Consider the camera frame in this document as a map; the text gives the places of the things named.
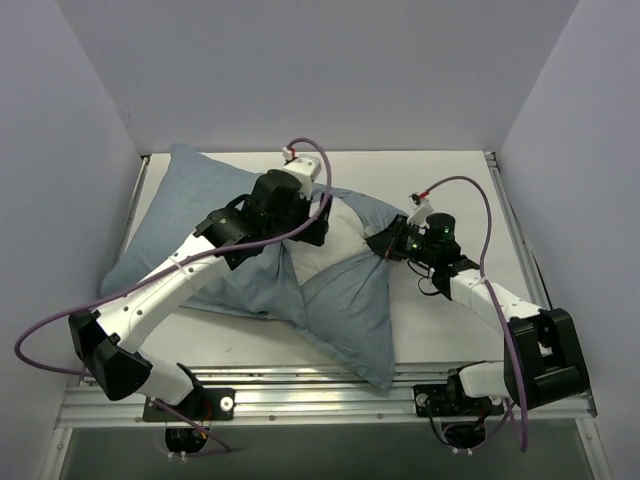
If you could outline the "white pillow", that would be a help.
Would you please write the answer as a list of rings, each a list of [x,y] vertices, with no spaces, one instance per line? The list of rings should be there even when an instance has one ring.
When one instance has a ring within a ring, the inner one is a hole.
[[[334,198],[329,215],[329,229],[322,246],[287,240],[299,285],[322,271],[367,250],[366,238],[373,233],[356,212],[343,200]]]

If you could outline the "grey striped pillowcase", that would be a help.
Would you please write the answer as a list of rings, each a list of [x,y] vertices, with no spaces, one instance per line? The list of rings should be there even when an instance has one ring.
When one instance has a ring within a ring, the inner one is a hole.
[[[106,297],[130,287],[166,260],[197,222],[245,194],[258,176],[175,143],[168,170],[141,224],[100,285]],[[399,215],[367,195],[334,188],[375,235]],[[380,390],[395,375],[389,263],[368,247],[299,285],[284,242],[269,245],[227,277],[190,297],[188,308],[277,319],[292,324],[310,344]]]

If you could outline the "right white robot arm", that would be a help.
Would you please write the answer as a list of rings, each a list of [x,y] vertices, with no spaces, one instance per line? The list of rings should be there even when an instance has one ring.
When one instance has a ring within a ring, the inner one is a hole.
[[[444,400],[464,413],[480,399],[510,400],[532,410],[590,388],[590,377],[573,318],[545,309],[489,282],[455,239],[455,219],[430,214],[425,227],[398,215],[370,237],[369,248],[392,261],[416,262],[431,271],[437,293],[471,310],[504,340],[500,361],[482,361],[450,374]]]

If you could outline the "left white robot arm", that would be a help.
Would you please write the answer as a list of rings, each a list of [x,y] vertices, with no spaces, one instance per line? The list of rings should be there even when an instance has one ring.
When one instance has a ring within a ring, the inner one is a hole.
[[[331,196],[311,207],[321,170],[298,159],[260,175],[250,193],[209,213],[185,241],[133,289],[68,318],[75,352],[111,401],[156,397],[179,419],[194,417],[202,392],[189,370],[144,355],[147,337],[207,284],[222,279],[265,246],[285,239],[320,246]]]

